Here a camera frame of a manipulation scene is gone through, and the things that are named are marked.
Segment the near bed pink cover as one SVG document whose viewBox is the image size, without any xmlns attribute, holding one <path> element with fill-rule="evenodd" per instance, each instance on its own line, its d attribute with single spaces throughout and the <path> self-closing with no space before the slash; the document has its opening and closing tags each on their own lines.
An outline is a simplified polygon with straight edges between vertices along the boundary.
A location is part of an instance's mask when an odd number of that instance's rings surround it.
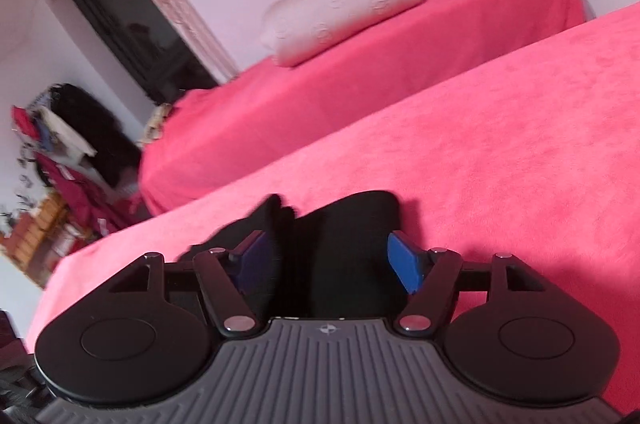
<svg viewBox="0 0 640 424">
<path fill-rule="evenodd" d="M 605 319 L 622 355 L 606 399 L 639 404 L 639 10 L 628 6 L 487 62 L 56 268 L 26 334 L 146 251 L 186 248 L 280 195 L 308 213 L 383 189 L 410 238 L 524 262 Z"/>
</svg>

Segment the wooden shelf with items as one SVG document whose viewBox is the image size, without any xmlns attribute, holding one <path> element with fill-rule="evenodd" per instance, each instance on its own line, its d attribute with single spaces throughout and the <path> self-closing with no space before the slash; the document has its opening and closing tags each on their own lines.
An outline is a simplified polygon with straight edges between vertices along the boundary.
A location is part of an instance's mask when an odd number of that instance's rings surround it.
<svg viewBox="0 0 640 424">
<path fill-rule="evenodd" d="M 7 236 L 1 234 L 1 253 L 43 290 L 58 263 L 93 237 L 89 228 L 78 224 L 62 197 L 50 192 L 30 212 L 20 214 Z"/>
</svg>

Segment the bed pink cover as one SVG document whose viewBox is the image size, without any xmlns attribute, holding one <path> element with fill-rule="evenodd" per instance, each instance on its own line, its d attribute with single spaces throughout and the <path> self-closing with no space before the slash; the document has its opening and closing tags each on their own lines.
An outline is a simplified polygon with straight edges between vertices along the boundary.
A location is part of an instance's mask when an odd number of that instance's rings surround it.
<svg viewBox="0 0 640 424">
<path fill-rule="evenodd" d="M 423 0 L 297 67 L 264 59 L 175 104 L 144 148 L 142 199 L 156 215 L 181 207 L 586 18 L 584 0 Z"/>
<path fill-rule="evenodd" d="M 606 399 L 639 404 L 639 10 L 628 6 L 487 62 L 56 268 L 26 334 L 146 251 L 186 248 L 280 195 L 308 213 L 383 189 L 410 238 L 524 262 L 605 319 L 622 355 Z"/>
</svg>

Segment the far bed pink cover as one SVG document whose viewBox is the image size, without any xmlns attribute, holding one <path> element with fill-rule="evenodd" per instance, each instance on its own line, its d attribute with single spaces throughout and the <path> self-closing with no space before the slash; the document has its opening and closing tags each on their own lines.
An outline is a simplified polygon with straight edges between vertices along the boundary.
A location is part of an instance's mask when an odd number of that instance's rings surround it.
<svg viewBox="0 0 640 424">
<path fill-rule="evenodd" d="M 423 0 L 297 67 L 264 59 L 175 104 L 144 148 L 142 199 L 156 215 L 181 207 L 586 18 L 584 0 Z"/>
</svg>

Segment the pile of hanging clothes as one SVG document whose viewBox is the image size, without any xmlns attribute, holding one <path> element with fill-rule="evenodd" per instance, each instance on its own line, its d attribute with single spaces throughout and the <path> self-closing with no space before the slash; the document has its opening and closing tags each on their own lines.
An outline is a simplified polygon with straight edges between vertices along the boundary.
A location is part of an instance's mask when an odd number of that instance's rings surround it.
<svg viewBox="0 0 640 424">
<path fill-rule="evenodd" d="M 105 237 L 140 221 L 141 149 L 114 114 L 83 88 L 55 84 L 11 108 L 21 160 L 58 193 L 75 222 Z"/>
</svg>

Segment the dark window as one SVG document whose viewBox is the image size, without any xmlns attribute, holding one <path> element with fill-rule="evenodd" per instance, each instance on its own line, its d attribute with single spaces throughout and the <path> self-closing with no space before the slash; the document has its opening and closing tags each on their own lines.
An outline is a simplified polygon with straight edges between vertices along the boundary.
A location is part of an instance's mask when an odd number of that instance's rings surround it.
<svg viewBox="0 0 640 424">
<path fill-rule="evenodd" d="M 73 2 L 154 104 L 219 85 L 152 0 Z"/>
</svg>

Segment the beige cloth on bed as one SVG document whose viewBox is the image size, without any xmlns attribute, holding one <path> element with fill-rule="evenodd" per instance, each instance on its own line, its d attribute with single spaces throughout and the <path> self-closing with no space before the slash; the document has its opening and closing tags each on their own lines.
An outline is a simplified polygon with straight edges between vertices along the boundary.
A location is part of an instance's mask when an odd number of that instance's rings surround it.
<svg viewBox="0 0 640 424">
<path fill-rule="evenodd" d="M 160 139 L 163 135 L 163 126 L 172 111 L 171 104 L 161 104 L 157 106 L 151 114 L 148 122 L 146 122 L 142 135 L 138 141 L 138 146 L 144 148 L 146 145 L 153 143 L 154 140 Z"/>
</svg>

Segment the white pillow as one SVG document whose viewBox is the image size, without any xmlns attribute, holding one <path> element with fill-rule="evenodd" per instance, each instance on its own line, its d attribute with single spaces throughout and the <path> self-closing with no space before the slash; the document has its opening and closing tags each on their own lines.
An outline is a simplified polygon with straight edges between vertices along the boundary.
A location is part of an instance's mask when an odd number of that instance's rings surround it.
<svg viewBox="0 0 640 424">
<path fill-rule="evenodd" d="M 260 40 L 280 67 L 295 67 L 422 0 L 280 0 L 265 11 Z"/>
</svg>

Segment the black pants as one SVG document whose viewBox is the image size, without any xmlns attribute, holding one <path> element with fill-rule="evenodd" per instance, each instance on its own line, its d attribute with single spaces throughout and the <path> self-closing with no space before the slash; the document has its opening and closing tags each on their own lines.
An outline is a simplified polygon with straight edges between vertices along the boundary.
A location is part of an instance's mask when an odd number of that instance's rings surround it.
<svg viewBox="0 0 640 424">
<path fill-rule="evenodd" d="M 400 202 L 389 191 L 357 192 L 303 216 L 274 193 L 179 259 L 189 262 L 212 248 L 231 250 L 260 230 L 273 244 L 274 261 L 266 285 L 244 299 L 262 322 L 393 319 L 408 297 L 387 258 L 388 236 L 399 229 Z"/>
</svg>

